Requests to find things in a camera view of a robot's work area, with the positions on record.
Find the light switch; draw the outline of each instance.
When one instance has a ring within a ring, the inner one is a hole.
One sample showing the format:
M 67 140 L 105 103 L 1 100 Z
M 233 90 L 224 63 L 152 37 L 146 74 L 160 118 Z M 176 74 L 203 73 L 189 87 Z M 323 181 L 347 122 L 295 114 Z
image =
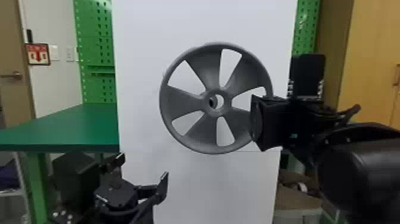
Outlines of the light switch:
M 58 50 L 57 45 L 50 45 L 49 46 L 49 53 L 50 53 L 50 60 L 52 61 L 59 61 L 60 60 L 60 52 Z
M 75 61 L 75 49 L 72 46 L 67 47 L 66 54 L 67 61 Z

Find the gray fan impeller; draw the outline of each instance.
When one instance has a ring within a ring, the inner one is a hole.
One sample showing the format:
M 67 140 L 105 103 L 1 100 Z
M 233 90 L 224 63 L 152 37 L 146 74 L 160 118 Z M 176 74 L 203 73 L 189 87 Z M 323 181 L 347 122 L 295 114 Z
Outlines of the gray fan impeller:
M 229 49 L 242 55 L 227 84 L 220 86 L 222 50 Z M 180 63 L 186 61 L 205 86 L 205 92 L 195 95 L 168 85 Z M 232 99 L 248 90 L 263 87 L 272 96 L 272 84 L 263 64 L 250 52 L 230 43 L 210 43 L 192 48 L 179 56 L 167 69 L 160 89 L 160 111 L 168 131 L 182 145 L 204 154 L 223 154 L 238 150 L 251 141 L 249 112 L 232 107 Z M 216 108 L 216 95 L 224 104 Z M 184 135 L 178 133 L 172 121 L 186 114 L 202 111 L 203 116 Z M 217 145 L 217 119 L 224 117 L 235 141 Z

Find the table leg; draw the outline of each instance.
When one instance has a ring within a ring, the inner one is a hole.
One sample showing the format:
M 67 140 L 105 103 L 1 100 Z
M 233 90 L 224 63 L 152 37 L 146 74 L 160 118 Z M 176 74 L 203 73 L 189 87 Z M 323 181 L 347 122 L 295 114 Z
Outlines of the table leg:
M 33 214 L 35 224 L 47 222 L 46 180 L 47 167 L 44 153 L 27 153 L 29 183 L 32 192 Z

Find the green tabletop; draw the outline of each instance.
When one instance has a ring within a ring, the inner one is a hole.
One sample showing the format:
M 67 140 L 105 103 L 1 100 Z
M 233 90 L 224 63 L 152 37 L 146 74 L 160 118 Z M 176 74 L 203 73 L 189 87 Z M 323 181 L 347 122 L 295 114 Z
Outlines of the green tabletop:
M 1 130 L 0 151 L 118 152 L 117 106 L 82 104 Z

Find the door handle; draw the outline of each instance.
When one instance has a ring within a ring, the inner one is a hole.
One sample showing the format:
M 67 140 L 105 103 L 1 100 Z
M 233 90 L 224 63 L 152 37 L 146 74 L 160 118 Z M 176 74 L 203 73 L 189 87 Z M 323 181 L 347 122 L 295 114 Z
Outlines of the door handle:
M 19 71 L 15 71 L 12 74 L 0 74 L 0 78 L 22 79 L 22 74 Z
M 400 85 L 400 64 L 396 65 L 395 78 L 393 79 L 393 86 Z

